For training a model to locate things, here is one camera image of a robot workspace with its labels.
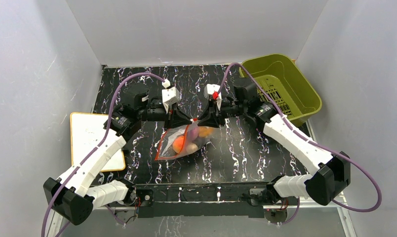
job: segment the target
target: plastic bag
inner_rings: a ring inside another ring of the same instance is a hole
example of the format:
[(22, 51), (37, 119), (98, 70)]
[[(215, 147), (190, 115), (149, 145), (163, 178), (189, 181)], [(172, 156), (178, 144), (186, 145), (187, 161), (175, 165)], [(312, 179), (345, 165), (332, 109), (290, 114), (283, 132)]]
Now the plastic bag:
[(194, 121), (190, 125), (168, 129), (161, 137), (155, 160), (176, 159), (193, 154), (210, 140), (215, 128), (202, 126)]

